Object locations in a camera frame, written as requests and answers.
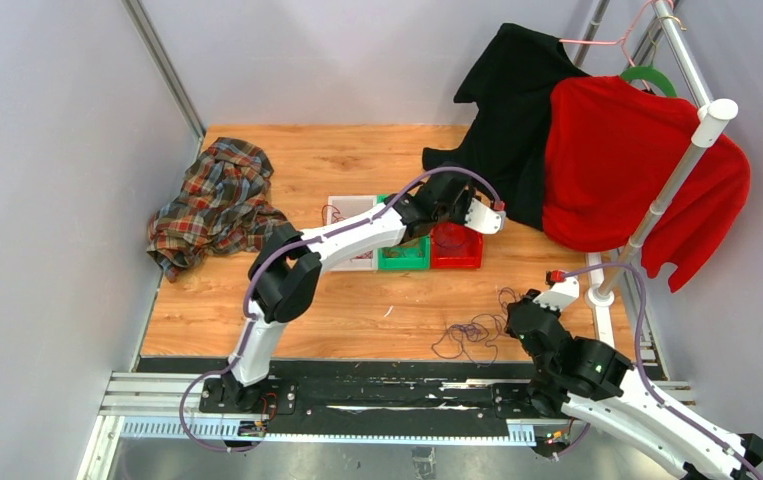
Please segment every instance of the white wall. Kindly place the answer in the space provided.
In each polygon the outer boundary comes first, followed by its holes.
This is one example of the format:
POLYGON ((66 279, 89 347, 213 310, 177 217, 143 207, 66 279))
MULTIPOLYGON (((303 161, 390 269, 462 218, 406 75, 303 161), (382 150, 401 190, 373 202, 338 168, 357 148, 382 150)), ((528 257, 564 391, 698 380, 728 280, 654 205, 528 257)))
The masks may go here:
POLYGON ((0 479, 74 478, 195 148, 119 1, 0 1, 0 479))
MULTIPOLYGON (((655 282, 659 340, 703 414, 763 436, 763 2, 684 0, 679 16, 711 92, 740 105, 728 134, 749 156, 752 188, 728 237, 681 292, 670 296, 655 282)), ((671 58, 664 47, 656 64, 675 79, 671 58)))
MULTIPOLYGON (((203 121, 469 123, 452 96, 503 22, 580 37, 592 0, 147 0, 203 121)), ((616 39, 639 0, 611 2, 616 39)), ((592 73, 625 65, 594 47, 592 73)))

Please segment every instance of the wooden floor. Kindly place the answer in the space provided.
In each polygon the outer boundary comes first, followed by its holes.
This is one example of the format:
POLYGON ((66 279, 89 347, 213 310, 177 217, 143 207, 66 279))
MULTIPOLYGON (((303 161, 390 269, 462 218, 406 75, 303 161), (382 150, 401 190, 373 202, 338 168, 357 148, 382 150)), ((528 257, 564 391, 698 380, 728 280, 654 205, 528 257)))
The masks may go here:
MULTIPOLYGON (((296 228, 322 225, 329 195, 388 194, 419 174, 422 148, 453 148, 463 126, 216 126, 205 146, 220 136, 252 142, 275 168, 272 203, 296 228)), ((208 258, 176 283, 164 281, 142 348, 143 355, 224 356, 243 324, 241 301, 256 254, 208 258)), ((508 222, 484 238, 479 270, 421 272, 330 272, 319 282, 314 303, 286 329, 279 357, 435 360, 431 345, 454 323, 501 313, 503 287, 517 292, 544 288, 550 269, 574 269, 584 257, 532 228, 508 222)), ((581 279, 586 285, 587 278, 581 279)), ((633 358, 631 332, 621 299, 612 307, 617 347, 633 358)), ((594 337, 593 316, 583 301, 561 317, 575 335, 594 337)), ((483 324, 495 332, 492 320, 483 324)), ((500 337, 499 361, 528 360, 519 342, 500 337)), ((454 355, 459 347, 437 347, 454 355)), ((495 349, 470 345, 473 358, 489 361, 495 349)))

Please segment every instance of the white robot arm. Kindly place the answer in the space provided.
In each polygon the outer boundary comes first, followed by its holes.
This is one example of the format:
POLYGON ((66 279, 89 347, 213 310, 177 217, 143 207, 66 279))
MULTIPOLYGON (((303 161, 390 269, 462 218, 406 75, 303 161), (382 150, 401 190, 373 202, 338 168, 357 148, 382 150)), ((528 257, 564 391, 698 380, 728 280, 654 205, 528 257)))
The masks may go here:
MULTIPOLYGON (((289 268, 282 261, 271 266, 251 299, 243 334, 229 357, 234 378, 248 386, 266 378, 272 352, 289 321, 310 306, 316 279, 335 265, 378 248, 394 247, 427 235, 440 222, 453 221, 483 234, 502 230, 505 212, 493 211, 475 196, 465 177, 432 175, 414 195, 403 196, 396 205, 382 203, 336 224, 297 232, 282 229, 267 241, 259 259, 277 247, 299 240, 320 238, 298 252, 289 268)), ((254 273, 256 262, 250 276, 254 273)))
MULTIPOLYGON (((367 251, 427 235, 444 221, 493 234, 504 227, 505 215, 481 203, 466 177, 441 174, 432 175, 413 196, 388 197, 384 204, 337 224, 302 231, 287 224, 277 229, 249 272, 258 281, 247 296, 242 337, 229 357, 226 377, 233 378, 234 385, 225 388, 242 398, 243 389, 267 378, 284 329, 310 306, 320 275, 367 251), (295 262, 289 265, 288 258, 295 262)), ((537 367, 526 394, 540 414, 564 414, 595 425, 678 478, 748 478, 738 457, 760 463, 763 440, 728 432, 660 389, 650 394, 642 372, 613 347, 572 337, 559 317, 578 298, 578 281, 552 273, 557 278, 547 277, 549 290, 530 290, 508 308, 508 333, 521 341, 537 367), (731 448, 721 448, 702 430, 713 432, 731 448)))
POLYGON ((610 433, 676 478, 748 478, 736 457, 753 466, 761 463, 763 439, 718 427, 654 385, 651 394, 639 368, 613 347, 572 337, 559 317, 578 298, 578 281, 560 277, 551 272, 549 290, 529 290, 508 306, 509 333, 520 340, 538 371, 527 388, 532 405, 544 416, 562 412, 610 433), (702 430, 731 448, 723 449, 702 430))

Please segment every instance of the storage bin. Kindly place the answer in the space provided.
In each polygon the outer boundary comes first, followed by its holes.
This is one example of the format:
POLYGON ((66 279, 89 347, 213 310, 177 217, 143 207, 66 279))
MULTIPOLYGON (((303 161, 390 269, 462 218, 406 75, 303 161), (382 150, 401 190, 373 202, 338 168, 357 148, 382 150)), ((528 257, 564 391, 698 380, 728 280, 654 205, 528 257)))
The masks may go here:
MULTIPOLYGON (((325 225, 360 215, 374 207, 376 203, 375 195, 331 195, 328 197, 328 204, 323 207, 325 225)), ((370 250, 334 266, 330 271, 358 270, 378 270, 378 252, 370 250)))
MULTIPOLYGON (((388 195, 379 195, 381 203, 388 195)), ((404 245, 378 249, 378 270, 427 270, 431 266, 431 238, 417 238, 404 245)))
POLYGON ((455 223, 431 230, 431 268, 480 268, 484 237, 455 223))

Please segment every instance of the red sweater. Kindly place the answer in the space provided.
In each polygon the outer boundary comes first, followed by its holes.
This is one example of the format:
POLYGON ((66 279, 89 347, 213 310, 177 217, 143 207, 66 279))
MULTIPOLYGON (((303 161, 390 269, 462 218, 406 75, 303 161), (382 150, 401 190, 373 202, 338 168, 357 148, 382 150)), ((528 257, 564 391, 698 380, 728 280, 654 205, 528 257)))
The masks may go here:
MULTIPOLYGON (((690 144, 696 108, 619 77, 568 78, 551 100, 544 231, 585 252, 624 245, 690 144)), ((646 239, 642 264, 650 277, 667 262, 677 266, 671 291, 693 277, 746 202, 749 176, 746 156, 720 137, 646 239)))

